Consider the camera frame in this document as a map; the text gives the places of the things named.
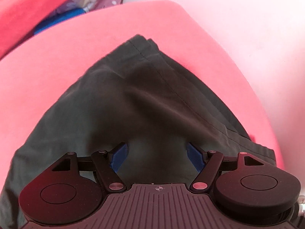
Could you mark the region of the pink cloth table cover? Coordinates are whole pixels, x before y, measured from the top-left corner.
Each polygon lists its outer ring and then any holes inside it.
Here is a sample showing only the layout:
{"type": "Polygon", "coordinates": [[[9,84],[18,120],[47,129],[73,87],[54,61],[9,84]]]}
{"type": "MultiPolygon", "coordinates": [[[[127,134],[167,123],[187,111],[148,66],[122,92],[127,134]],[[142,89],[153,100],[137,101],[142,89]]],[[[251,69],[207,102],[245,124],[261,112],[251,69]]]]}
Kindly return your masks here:
{"type": "Polygon", "coordinates": [[[231,110],[250,140],[282,156],[265,111],[224,49],[181,6],[140,2],[58,24],[1,61],[1,192],[15,152],[46,111],[87,70],[136,35],[201,80],[231,110]]]}

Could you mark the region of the pink blanket on bed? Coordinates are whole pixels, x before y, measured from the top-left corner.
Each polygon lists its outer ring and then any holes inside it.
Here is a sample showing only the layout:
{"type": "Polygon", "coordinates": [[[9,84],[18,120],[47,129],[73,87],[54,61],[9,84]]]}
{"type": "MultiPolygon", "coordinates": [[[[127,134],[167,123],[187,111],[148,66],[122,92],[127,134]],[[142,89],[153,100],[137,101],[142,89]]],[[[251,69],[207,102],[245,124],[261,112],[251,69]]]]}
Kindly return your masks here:
{"type": "Polygon", "coordinates": [[[1,58],[66,0],[1,0],[1,58]]]}

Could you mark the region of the blue plastic stool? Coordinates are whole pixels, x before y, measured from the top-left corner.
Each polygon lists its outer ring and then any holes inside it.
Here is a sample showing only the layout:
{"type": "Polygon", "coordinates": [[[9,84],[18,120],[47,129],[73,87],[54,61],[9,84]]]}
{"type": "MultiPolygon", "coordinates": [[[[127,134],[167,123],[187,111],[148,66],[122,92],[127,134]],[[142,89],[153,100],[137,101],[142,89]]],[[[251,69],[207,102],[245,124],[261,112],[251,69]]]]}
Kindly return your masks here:
{"type": "Polygon", "coordinates": [[[85,10],[82,8],[75,8],[72,10],[68,10],[66,12],[63,12],[62,14],[56,14],[52,17],[46,18],[42,20],[35,28],[34,28],[34,35],[37,35],[38,33],[41,33],[42,31],[58,24],[61,22],[64,22],[66,20],[69,20],[71,18],[74,18],[76,16],[85,14],[85,10]]]}

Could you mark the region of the dark green shorts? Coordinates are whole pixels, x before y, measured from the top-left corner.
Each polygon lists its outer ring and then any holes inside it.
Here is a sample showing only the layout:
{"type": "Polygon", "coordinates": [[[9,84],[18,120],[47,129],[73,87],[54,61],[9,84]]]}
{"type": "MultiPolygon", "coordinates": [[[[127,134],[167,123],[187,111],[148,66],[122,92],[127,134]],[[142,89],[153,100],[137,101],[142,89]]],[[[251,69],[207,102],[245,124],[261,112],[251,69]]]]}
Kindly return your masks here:
{"type": "Polygon", "coordinates": [[[249,152],[275,164],[231,110],[201,80],[136,35],[99,60],[42,116],[14,154],[1,192],[1,227],[20,228],[21,190],[67,152],[89,156],[128,145],[118,171],[133,183],[191,184],[191,143],[225,156],[249,152]]]}

